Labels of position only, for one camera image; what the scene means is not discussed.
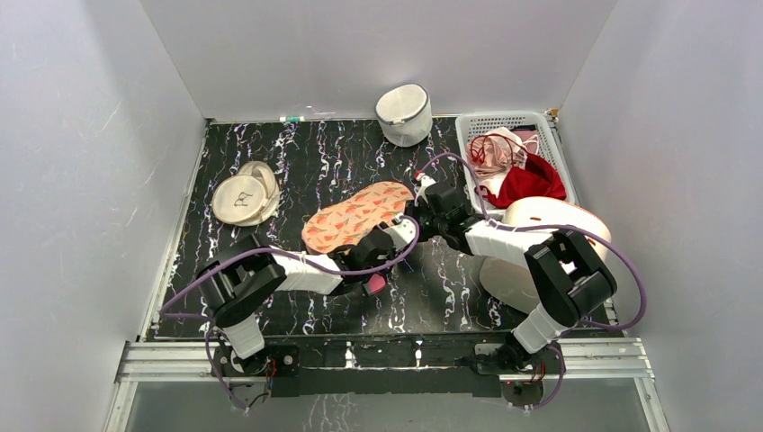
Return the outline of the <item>floral mesh laundry bag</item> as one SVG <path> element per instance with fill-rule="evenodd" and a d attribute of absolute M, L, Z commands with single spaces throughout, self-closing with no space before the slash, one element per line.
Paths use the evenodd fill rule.
<path fill-rule="evenodd" d="M 366 186 L 311 216 L 301 239 L 310 253 L 318 255 L 356 245 L 373 227 L 404 212 L 406 203 L 413 199 L 414 194 L 402 183 L 384 181 Z"/>

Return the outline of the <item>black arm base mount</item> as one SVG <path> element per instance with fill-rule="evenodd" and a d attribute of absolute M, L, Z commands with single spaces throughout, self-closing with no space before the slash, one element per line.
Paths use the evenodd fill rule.
<path fill-rule="evenodd" d="M 208 353 L 214 371 L 247 406 L 267 397 L 330 393 L 466 393 L 535 404 L 543 397 L 542 380 L 556 369 L 548 350 L 541 353 L 538 364 L 516 372 L 475 373 L 456 363 L 476 350 L 487 352 L 500 346 L 508 334 L 267 337 L 265 352 L 271 358 L 264 371 L 256 375 L 240 373 L 222 358 L 220 351 L 228 343 L 221 336 L 212 338 Z"/>

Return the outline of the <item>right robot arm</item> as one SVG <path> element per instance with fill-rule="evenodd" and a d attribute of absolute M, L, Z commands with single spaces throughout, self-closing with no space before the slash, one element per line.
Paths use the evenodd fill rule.
<path fill-rule="evenodd" d="M 477 374 L 531 372 L 562 334 L 575 327 L 617 291 L 615 278 L 586 236 L 571 227 L 501 229 L 476 213 L 447 183 L 427 175 L 406 205 L 420 227 L 419 238 L 440 237 L 473 257 L 496 258 L 527 274 L 539 298 L 528 316 L 498 347 L 457 360 Z"/>

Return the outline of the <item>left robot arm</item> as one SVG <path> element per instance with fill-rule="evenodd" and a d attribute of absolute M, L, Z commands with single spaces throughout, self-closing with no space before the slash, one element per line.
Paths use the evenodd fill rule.
<path fill-rule="evenodd" d="M 283 251 L 256 235 L 240 240 L 209 260 L 195 279 L 228 343 L 222 358 L 240 373 L 261 374 L 271 357 L 256 312 L 269 297 L 293 291 L 376 295 L 386 286 L 386 273 L 417 244 L 418 234 L 416 222 L 399 219 L 372 228 L 355 245 L 323 255 Z"/>

